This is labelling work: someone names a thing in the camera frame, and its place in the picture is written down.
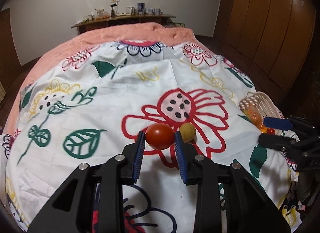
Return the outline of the plastic bag with orange peels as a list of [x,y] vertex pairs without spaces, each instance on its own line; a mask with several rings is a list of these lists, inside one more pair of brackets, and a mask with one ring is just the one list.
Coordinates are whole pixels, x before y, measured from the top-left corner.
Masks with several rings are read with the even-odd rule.
[[258,109],[255,106],[253,106],[252,104],[249,104],[247,109],[244,110],[244,113],[258,129],[262,128],[263,117],[261,116],[261,114],[259,113]]

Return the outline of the red tomato front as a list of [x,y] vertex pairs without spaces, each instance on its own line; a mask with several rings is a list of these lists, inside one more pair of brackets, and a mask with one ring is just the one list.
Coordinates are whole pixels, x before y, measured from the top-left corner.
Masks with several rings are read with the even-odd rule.
[[156,150],[169,148],[175,141],[174,130],[167,124],[155,123],[150,125],[145,132],[146,142]]

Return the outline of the red tomato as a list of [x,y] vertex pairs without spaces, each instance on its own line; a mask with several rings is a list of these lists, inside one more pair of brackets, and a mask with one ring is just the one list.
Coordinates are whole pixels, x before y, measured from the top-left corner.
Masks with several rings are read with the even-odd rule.
[[268,134],[271,134],[271,135],[274,135],[276,132],[273,128],[267,128],[267,133]]
[[175,141],[174,130],[167,124],[155,123],[150,125],[145,132],[146,142],[156,150],[169,148]]

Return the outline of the red tomato upper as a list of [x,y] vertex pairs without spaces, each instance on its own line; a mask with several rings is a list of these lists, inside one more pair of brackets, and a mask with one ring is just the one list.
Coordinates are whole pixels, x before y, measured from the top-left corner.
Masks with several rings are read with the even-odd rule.
[[273,128],[267,128],[267,133],[268,134],[271,134],[271,135],[274,135],[276,132]]

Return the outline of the orange mandarin front right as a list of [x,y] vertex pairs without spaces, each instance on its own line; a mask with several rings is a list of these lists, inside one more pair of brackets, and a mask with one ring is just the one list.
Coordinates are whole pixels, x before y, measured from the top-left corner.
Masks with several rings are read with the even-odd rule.
[[260,131],[261,131],[262,133],[267,133],[267,128],[266,128],[266,127],[261,127]]

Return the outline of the white plastic basket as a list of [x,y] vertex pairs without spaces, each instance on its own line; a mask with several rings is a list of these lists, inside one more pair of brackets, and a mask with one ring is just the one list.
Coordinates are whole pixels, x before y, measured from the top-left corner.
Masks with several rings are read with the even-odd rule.
[[[282,112],[274,105],[274,103],[267,96],[267,94],[263,92],[248,92],[247,96],[238,103],[238,107],[241,111],[244,112],[244,110],[247,109],[249,104],[252,104],[258,109],[259,113],[263,117],[263,120],[265,117],[275,117],[278,119],[284,119]],[[275,135],[281,134],[281,130],[275,129],[275,132]]]

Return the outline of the small yellow-green fruit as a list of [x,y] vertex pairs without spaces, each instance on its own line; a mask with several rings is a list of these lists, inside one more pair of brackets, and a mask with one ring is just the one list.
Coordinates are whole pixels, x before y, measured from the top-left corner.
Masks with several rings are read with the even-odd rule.
[[182,124],[179,131],[184,142],[190,142],[196,136],[196,129],[191,123]]

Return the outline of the floral white duvet cover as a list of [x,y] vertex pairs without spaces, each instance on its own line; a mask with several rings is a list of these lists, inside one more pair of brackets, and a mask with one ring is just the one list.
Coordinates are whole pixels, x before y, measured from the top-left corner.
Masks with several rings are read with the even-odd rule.
[[294,166],[258,145],[260,131],[239,109],[253,82],[198,44],[121,40],[59,60],[22,89],[14,128],[1,136],[3,195],[17,225],[31,221],[81,163],[105,163],[155,123],[195,127],[193,145],[216,163],[238,161],[264,188],[292,230]]

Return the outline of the wooden wardrobe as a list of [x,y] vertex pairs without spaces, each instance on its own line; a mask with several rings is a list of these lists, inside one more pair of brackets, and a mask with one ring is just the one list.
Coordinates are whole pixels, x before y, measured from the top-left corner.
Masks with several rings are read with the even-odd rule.
[[311,0],[220,0],[218,51],[280,103],[302,69],[313,38]]

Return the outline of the pink blanket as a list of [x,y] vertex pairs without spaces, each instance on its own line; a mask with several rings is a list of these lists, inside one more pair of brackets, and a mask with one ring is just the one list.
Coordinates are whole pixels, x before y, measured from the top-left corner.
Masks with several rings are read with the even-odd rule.
[[169,46],[178,45],[188,41],[195,43],[198,42],[193,31],[189,28],[165,28],[155,22],[95,29],[78,35],[46,52],[30,68],[19,89],[21,90],[27,85],[33,83],[71,54],[90,46],[96,46],[103,42],[120,40],[161,41]]

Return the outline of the wooden desk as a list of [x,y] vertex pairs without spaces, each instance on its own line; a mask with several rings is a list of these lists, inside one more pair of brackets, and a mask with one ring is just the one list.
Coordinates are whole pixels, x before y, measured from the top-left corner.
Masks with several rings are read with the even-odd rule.
[[176,18],[176,16],[169,14],[160,14],[160,15],[124,15],[124,16],[115,16],[113,18],[106,19],[94,19],[88,22],[82,22],[79,24],[75,24],[71,28],[76,28],[78,30],[78,34],[82,34],[91,30],[101,29],[111,26],[118,25],[129,25],[129,24],[141,24],[148,22],[155,22],[161,25],[167,25],[172,22],[172,19]]

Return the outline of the clear kettle on desk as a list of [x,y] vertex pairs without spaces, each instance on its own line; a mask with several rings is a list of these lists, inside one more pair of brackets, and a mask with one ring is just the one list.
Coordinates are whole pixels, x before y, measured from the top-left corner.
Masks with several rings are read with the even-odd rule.
[[126,7],[126,15],[134,15],[135,14],[135,8],[132,6]]

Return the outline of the black desk lamp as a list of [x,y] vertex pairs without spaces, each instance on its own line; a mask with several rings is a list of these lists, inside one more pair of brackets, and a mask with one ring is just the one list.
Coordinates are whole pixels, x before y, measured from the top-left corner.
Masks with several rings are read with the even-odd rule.
[[116,16],[116,10],[115,7],[117,7],[116,3],[113,3],[110,5],[111,11],[110,11],[110,17],[114,18]]

